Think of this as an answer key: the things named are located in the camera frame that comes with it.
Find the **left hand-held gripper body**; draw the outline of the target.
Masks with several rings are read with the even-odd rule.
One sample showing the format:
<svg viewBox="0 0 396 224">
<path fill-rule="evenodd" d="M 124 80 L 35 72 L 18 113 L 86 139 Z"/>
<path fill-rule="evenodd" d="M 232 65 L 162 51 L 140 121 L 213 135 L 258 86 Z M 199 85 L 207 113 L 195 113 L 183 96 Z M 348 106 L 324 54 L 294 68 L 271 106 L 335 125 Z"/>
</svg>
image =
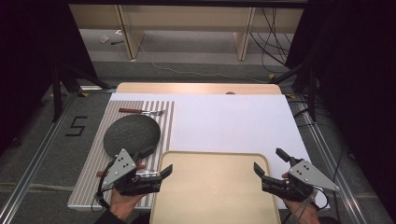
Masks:
<svg viewBox="0 0 396 224">
<path fill-rule="evenodd" d="M 105 171 L 102 191 L 116 189 L 126 196 L 159 192 L 163 178 L 158 171 L 139 168 L 138 159 L 139 155 L 132 156 L 122 149 Z"/>
</svg>

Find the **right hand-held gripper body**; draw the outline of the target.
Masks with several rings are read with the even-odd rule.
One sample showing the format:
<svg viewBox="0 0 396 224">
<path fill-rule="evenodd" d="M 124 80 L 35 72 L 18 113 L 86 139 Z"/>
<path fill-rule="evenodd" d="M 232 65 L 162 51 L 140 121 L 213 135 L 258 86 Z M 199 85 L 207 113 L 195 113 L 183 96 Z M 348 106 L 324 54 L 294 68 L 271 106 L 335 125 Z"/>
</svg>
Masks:
<svg viewBox="0 0 396 224">
<path fill-rule="evenodd" d="M 286 162 L 290 164 L 286 179 L 275 179 L 262 172 L 262 191 L 274 194 L 281 199 L 302 202 L 313 194 L 314 187 L 332 191 L 340 190 L 310 161 L 286 159 Z"/>
</svg>

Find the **person's left hand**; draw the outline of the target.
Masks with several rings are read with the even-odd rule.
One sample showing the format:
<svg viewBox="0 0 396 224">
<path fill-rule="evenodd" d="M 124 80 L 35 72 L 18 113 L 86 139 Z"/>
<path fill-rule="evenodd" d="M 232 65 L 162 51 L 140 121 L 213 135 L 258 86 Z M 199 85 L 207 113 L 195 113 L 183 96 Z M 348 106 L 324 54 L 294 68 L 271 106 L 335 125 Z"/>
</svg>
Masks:
<svg viewBox="0 0 396 224">
<path fill-rule="evenodd" d="M 112 190 L 110 200 L 110 212 L 122 221 L 126 221 L 134 211 L 136 205 L 142 200 L 143 195 L 125 196 Z"/>
</svg>

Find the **person's right hand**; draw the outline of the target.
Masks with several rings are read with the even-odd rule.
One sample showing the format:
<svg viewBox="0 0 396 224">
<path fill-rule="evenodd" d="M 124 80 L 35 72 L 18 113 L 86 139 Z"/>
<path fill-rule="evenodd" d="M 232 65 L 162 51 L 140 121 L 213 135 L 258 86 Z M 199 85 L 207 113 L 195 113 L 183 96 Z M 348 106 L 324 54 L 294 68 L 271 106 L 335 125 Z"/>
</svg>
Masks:
<svg viewBox="0 0 396 224">
<path fill-rule="evenodd" d="M 288 207 L 298 224 L 320 224 L 318 210 L 311 203 L 299 203 L 284 199 L 283 203 Z"/>
</svg>

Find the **black round plate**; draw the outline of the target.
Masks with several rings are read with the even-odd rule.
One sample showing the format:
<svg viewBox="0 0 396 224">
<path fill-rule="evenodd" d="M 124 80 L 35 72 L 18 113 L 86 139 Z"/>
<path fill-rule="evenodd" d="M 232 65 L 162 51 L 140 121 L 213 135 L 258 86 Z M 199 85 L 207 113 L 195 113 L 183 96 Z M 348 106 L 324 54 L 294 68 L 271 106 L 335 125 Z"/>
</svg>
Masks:
<svg viewBox="0 0 396 224">
<path fill-rule="evenodd" d="M 129 115 L 117 119 L 106 130 L 105 152 L 114 158 L 122 149 L 134 155 L 160 142 L 161 129 L 155 119 L 145 115 Z"/>
</svg>

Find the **striped placemat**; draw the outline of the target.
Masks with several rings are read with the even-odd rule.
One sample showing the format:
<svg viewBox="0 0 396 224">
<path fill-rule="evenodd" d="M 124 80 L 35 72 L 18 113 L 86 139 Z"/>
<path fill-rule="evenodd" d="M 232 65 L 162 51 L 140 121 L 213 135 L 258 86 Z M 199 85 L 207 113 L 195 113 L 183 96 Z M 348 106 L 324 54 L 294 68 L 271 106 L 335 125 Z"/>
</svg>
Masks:
<svg viewBox="0 0 396 224">
<path fill-rule="evenodd" d="M 103 171 L 111 157 L 107 155 L 104 148 L 104 136 L 106 130 L 117 119 L 127 116 L 121 113 L 120 108 L 139 108 L 144 110 L 163 110 L 162 116 L 152 116 L 161 129 L 161 139 L 153 154 L 143 159 L 143 163 L 151 170 L 158 170 L 161 155 L 170 149 L 170 139 L 173 127 L 174 112 L 177 103 L 174 101 L 113 101 L 107 104 L 105 114 L 100 122 L 99 129 L 94 137 L 91 150 L 84 166 L 80 172 L 78 181 L 69 197 L 67 206 L 78 211 L 99 211 L 102 209 L 94 199 L 100 177 L 98 172 Z"/>
</svg>

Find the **beige plastic tray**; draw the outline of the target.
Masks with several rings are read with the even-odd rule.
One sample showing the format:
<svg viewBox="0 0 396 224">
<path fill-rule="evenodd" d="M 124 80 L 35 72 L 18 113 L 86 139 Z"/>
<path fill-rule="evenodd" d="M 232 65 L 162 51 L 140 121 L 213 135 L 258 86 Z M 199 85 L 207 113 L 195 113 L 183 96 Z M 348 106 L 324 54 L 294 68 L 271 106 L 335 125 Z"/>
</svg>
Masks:
<svg viewBox="0 0 396 224">
<path fill-rule="evenodd" d="M 254 172 L 261 154 L 168 151 L 160 168 L 173 167 L 154 195 L 150 224 L 280 224 L 275 196 Z"/>
</svg>

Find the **white board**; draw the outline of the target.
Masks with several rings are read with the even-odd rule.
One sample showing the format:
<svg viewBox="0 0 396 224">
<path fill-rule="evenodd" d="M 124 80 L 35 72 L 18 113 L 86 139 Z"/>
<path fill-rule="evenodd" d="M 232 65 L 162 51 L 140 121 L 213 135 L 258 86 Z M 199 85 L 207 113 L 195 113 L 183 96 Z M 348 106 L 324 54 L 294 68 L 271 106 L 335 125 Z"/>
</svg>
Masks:
<svg viewBox="0 0 396 224">
<path fill-rule="evenodd" d="M 110 100 L 176 102 L 168 151 L 261 154 L 273 177 L 289 169 L 276 155 L 278 147 L 298 159 L 308 156 L 281 94 L 117 93 Z"/>
</svg>

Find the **black metal stand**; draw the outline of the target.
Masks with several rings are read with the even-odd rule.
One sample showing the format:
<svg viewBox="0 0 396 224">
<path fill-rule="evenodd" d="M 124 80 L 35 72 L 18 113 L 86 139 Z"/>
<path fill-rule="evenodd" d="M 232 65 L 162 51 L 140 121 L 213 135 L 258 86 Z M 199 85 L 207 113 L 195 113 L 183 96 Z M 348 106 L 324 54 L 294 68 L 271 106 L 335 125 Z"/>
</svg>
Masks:
<svg viewBox="0 0 396 224">
<path fill-rule="evenodd" d="M 82 88 L 78 80 L 84 79 L 104 90 L 115 89 L 114 85 L 105 83 L 97 76 L 92 63 L 44 63 L 41 67 L 41 76 L 43 79 L 46 79 L 52 87 L 54 103 L 54 116 L 52 121 L 57 121 L 64 112 L 61 86 L 64 86 L 68 93 L 81 95 Z"/>
<path fill-rule="evenodd" d="M 315 70 L 308 61 L 303 61 L 280 77 L 276 77 L 271 81 L 271 84 L 280 84 L 281 82 L 293 76 L 296 76 L 296 78 L 294 79 L 291 88 L 295 93 L 302 93 L 304 90 L 308 91 L 308 103 L 306 111 L 308 112 L 310 118 L 316 122 L 317 118 L 315 115 L 315 99 L 317 80 L 315 78 Z"/>
</svg>

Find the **light wooden table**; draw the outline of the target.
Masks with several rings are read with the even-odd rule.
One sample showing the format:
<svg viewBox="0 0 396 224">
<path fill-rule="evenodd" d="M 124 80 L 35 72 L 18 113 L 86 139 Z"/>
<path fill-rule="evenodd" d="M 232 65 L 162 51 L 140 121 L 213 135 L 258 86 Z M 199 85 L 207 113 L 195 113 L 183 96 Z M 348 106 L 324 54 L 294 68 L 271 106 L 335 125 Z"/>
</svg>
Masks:
<svg viewBox="0 0 396 224">
<path fill-rule="evenodd" d="M 122 82 L 116 93 L 281 94 L 276 84 Z"/>
</svg>

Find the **black curtain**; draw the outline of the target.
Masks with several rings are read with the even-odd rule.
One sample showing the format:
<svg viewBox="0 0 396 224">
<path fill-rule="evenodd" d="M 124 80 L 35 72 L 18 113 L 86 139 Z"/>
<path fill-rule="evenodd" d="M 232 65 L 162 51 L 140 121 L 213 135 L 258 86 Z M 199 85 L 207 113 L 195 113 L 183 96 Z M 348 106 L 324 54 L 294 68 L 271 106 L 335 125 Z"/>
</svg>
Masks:
<svg viewBox="0 0 396 224">
<path fill-rule="evenodd" d="M 302 62 L 396 224 L 396 0 L 307 0 L 287 65 Z"/>
<path fill-rule="evenodd" d="M 57 76 L 98 83 L 66 0 L 0 0 L 0 154 L 16 138 Z"/>
</svg>

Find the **brown-handled metal fork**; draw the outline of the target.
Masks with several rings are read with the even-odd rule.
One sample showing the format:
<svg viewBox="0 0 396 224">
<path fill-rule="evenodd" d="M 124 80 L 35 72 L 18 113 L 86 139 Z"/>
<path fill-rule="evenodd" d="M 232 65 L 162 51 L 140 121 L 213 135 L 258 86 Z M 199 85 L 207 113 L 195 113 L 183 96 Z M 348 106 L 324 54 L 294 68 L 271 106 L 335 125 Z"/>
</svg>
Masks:
<svg viewBox="0 0 396 224">
<path fill-rule="evenodd" d="M 118 112 L 149 115 L 149 116 L 162 116 L 165 114 L 164 110 L 153 111 L 153 110 L 143 110 L 143 109 L 135 109 L 135 108 L 119 108 Z"/>
</svg>

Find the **aluminium floor rail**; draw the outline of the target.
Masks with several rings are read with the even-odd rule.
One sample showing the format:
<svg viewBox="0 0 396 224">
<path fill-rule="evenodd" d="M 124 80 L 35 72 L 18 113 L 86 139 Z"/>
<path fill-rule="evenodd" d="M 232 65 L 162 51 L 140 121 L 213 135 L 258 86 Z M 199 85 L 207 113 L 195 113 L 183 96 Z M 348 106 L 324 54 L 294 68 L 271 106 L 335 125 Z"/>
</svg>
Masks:
<svg viewBox="0 0 396 224">
<path fill-rule="evenodd" d="M 16 187 L 9 196 L 7 202 L 3 206 L 0 212 L 0 224 L 10 224 L 11 220 L 14 218 L 21 202 L 26 195 L 32 181 L 34 180 L 38 170 L 40 169 L 44 159 L 46 158 L 50 147 L 54 142 L 58 132 L 60 131 L 64 118 L 69 111 L 70 106 L 77 99 L 75 93 L 70 93 L 61 104 L 61 113 L 58 118 L 51 123 L 49 130 L 47 131 L 43 141 L 41 142 L 39 148 L 37 149 L 35 155 L 31 159 L 28 167 L 26 168 L 20 181 L 17 183 Z"/>
<path fill-rule="evenodd" d="M 352 190 L 349 187 L 347 180 L 340 168 L 342 159 L 346 157 L 344 149 L 340 147 L 340 155 L 334 155 L 331 152 L 330 145 L 325 140 L 325 136 L 320 130 L 322 124 L 314 122 L 310 118 L 308 112 L 306 111 L 307 105 L 299 103 L 298 107 L 300 111 L 295 115 L 295 117 L 298 118 L 299 116 L 301 116 L 304 119 L 304 127 L 307 127 L 309 129 L 309 132 L 312 135 L 318 148 L 318 153 L 320 154 L 323 163 L 326 165 L 327 170 L 330 173 L 331 180 L 333 180 L 334 183 L 340 187 L 338 195 L 341 198 L 352 223 L 368 224 L 367 219 L 365 218 L 361 210 L 361 206 L 357 201 L 357 198 L 353 195 Z"/>
</svg>

